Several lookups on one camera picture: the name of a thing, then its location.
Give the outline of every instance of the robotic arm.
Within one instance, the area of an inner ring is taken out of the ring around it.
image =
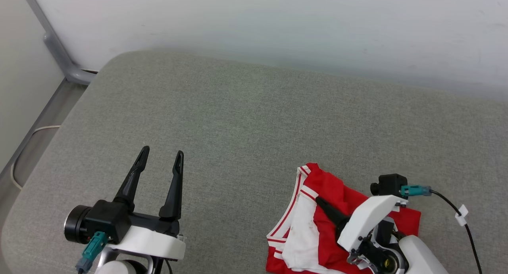
[[[164,262],[183,259],[185,243],[180,235],[183,186],[183,152],[173,165],[173,180],[158,216],[134,212],[134,196],[150,148],[141,149],[112,202],[98,200],[93,207],[78,205],[65,220],[68,241],[87,244],[76,264],[86,274],[100,254],[97,274],[159,274]],[[119,254],[145,258],[148,267],[133,260],[116,260]]]
[[[336,225],[337,244],[349,252],[348,263],[359,269],[368,268],[373,274],[448,274],[421,239],[400,235],[393,219],[387,216],[405,207],[408,196],[433,192],[429,187],[407,184],[407,179],[398,174],[380,176],[379,184],[371,185],[375,196],[357,207],[351,217],[321,197],[316,203]]]

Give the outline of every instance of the black cable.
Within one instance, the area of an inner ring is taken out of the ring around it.
[[[171,269],[171,266],[169,265],[169,261],[167,259],[164,259],[164,261],[167,264],[167,268],[169,269],[169,274],[173,274],[173,270]]]
[[[450,202],[450,200],[448,200],[445,196],[443,196],[442,194],[439,194],[439,192],[434,191],[433,189],[431,189],[430,192],[432,194],[437,195],[438,197],[442,198],[444,201],[446,201],[446,203],[448,203],[453,208],[453,210],[457,214],[459,214],[459,216],[462,216],[462,214],[460,213],[459,209],[452,202]],[[477,263],[477,266],[478,266],[478,272],[479,272],[479,274],[482,274],[482,272],[481,272],[481,266],[479,264],[478,254],[476,252],[475,242],[473,241],[473,236],[471,235],[470,227],[468,226],[467,223],[464,225],[464,227],[466,227],[466,231],[468,232],[468,236],[470,237],[471,247],[473,248],[473,254],[475,256],[475,260],[476,260],[476,263]]]

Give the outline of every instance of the gray fabric surface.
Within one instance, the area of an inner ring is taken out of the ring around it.
[[[175,274],[263,273],[265,235],[296,168],[318,162],[364,194],[400,173],[465,204],[484,273],[508,267],[508,107],[439,91],[194,57],[133,52],[98,74],[54,137],[2,232],[15,273],[74,272],[63,223],[111,200],[143,145],[136,211],[157,214],[185,152]],[[451,274],[475,273],[468,236],[437,197],[413,198],[421,239]]]

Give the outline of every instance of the red and white shorts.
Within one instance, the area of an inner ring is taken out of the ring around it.
[[[276,274],[367,274],[346,262],[348,252],[338,247],[335,225],[317,207],[321,196],[349,216],[367,196],[346,187],[331,173],[309,163],[297,169],[294,191],[283,217],[267,235],[267,272]],[[389,215],[399,231],[417,235],[420,212],[401,209]]]

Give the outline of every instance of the white plastic housing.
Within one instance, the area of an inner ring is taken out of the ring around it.
[[[354,210],[337,243],[348,252],[358,249],[361,243],[358,237],[367,236],[391,211],[399,211],[396,203],[406,204],[408,200],[392,195],[368,198]]]
[[[136,269],[123,260],[110,261],[97,269],[96,274],[136,274]]]
[[[185,243],[178,238],[138,226],[131,226],[119,244],[106,246],[111,249],[176,260],[183,259],[185,254]]]
[[[399,247],[408,260],[410,268],[406,274],[448,274],[430,249],[414,235],[399,241]]]

